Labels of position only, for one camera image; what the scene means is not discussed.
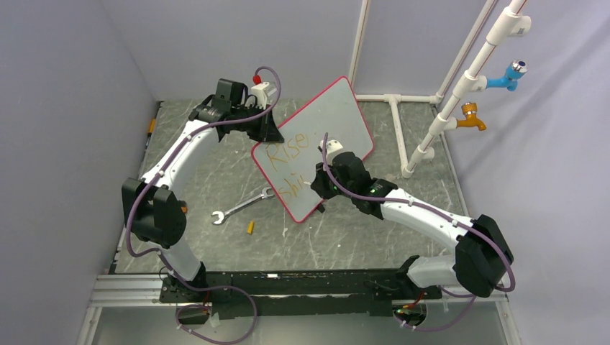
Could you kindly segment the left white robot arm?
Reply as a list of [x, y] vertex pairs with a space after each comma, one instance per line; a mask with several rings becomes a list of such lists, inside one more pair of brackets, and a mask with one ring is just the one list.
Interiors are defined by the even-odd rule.
[[122, 205], [127, 251], [133, 257], [131, 236], [150, 244], [169, 273], [177, 279], [178, 292], [190, 302], [201, 300], [207, 289], [206, 268], [192, 252], [184, 236], [186, 214], [179, 195], [197, 167], [222, 139], [233, 131], [259, 143], [282, 143], [273, 108], [281, 87], [278, 81], [254, 85], [219, 79], [215, 93], [191, 110], [183, 131], [163, 157], [141, 178], [122, 185]]

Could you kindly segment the silver combination wrench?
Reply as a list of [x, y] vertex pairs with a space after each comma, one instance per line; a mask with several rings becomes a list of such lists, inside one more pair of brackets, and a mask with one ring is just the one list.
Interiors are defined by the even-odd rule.
[[226, 211], [214, 211], [211, 213], [211, 216], [215, 219], [212, 221], [212, 224], [215, 226], [222, 225], [231, 215], [241, 211], [244, 208], [251, 206], [254, 203], [262, 200], [268, 200], [275, 197], [275, 193], [271, 187], [267, 187], [261, 190], [261, 192], [252, 198], [242, 201], [236, 206], [226, 210]]

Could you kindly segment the red-framed whiteboard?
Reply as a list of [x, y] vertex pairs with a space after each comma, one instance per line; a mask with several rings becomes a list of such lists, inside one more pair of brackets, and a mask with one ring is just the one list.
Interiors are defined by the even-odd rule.
[[373, 137], [349, 80], [338, 78], [278, 126], [281, 144], [256, 144], [251, 156], [288, 215], [303, 222], [322, 202], [306, 185], [322, 161], [323, 136], [365, 159], [375, 148]]

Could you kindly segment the orange tap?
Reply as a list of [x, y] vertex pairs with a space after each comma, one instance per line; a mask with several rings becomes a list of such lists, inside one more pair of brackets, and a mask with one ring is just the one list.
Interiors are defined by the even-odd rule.
[[466, 102], [461, 106], [464, 119], [456, 121], [457, 128], [476, 128], [478, 131], [486, 130], [486, 125], [478, 118], [478, 105], [475, 102]]

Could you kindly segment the blue tap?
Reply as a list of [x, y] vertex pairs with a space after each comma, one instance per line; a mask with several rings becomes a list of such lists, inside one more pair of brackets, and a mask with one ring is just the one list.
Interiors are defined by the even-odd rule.
[[518, 87], [519, 79], [527, 73], [527, 64], [523, 60], [513, 60], [506, 68], [505, 73], [500, 78], [487, 79], [486, 89], [505, 88], [508, 91], [515, 91]]

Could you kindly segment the white corner pipe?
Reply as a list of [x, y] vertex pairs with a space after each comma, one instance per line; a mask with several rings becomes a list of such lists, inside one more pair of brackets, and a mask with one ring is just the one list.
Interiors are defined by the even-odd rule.
[[360, 59], [361, 50], [363, 47], [363, 40], [367, 20], [370, 13], [370, 0], [362, 0], [360, 4], [360, 11], [358, 21], [355, 29], [355, 39], [352, 47], [352, 54], [350, 58], [350, 67], [348, 68], [347, 77], [351, 85], [355, 85], [355, 78], [358, 71], [358, 63]]

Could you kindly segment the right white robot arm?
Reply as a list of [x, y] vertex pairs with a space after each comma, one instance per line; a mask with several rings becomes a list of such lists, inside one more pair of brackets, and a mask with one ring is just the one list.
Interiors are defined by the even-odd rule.
[[317, 163], [311, 189], [324, 200], [349, 198], [361, 213], [407, 226], [448, 250], [438, 257], [414, 255], [400, 266], [396, 288], [405, 298], [430, 287], [460, 286], [481, 298], [515, 287], [514, 255], [490, 216], [461, 216], [421, 201], [395, 183], [371, 177], [353, 152]]

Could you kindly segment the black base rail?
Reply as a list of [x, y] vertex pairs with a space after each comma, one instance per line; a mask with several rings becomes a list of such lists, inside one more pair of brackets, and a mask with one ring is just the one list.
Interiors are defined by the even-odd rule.
[[251, 316], [310, 316], [366, 313], [391, 316], [402, 304], [442, 297], [437, 287], [421, 289], [403, 269], [208, 272], [212, 292], [195, 292], [166, 277], [161, 303], [206, 302], [222, 320]]

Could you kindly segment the white pipe with taps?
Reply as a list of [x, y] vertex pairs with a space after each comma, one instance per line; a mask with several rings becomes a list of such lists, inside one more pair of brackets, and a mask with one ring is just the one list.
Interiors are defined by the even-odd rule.
[[504, 7], [493, 26], [486, 35], [483, 46], [474, 57], [470, 66], [460, 76], [451, 92], [447, 103], [436, 115], [423, 140], [416, 146], [405, 167], [401, 169], [404, 178], [410, 178], [422, 160], [430, 160], [432, 144], [437, 137], [447, 130], [457, 129], [456, 119], [452, 112], [471, 92], [486, 90], [487, 77], [481, 74], [483, 67], [490, 60], [496, 48], [508, 37], [522, 37], [531, 29], [532, 20], [522, 14], [526, 1], [511, 1]]

